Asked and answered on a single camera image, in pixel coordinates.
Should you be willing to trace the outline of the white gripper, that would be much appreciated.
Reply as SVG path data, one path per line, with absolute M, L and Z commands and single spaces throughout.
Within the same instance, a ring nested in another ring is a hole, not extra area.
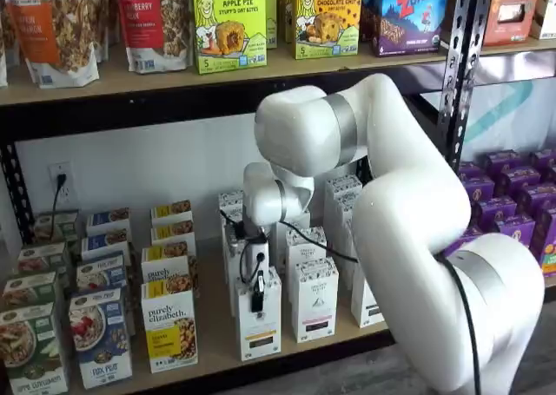
M 265 281 L 269 279 L 269 255 L 267 240 L 247 241 L 240 258 L 240 278 L 252 286 L 251 311 L 262 312 Z

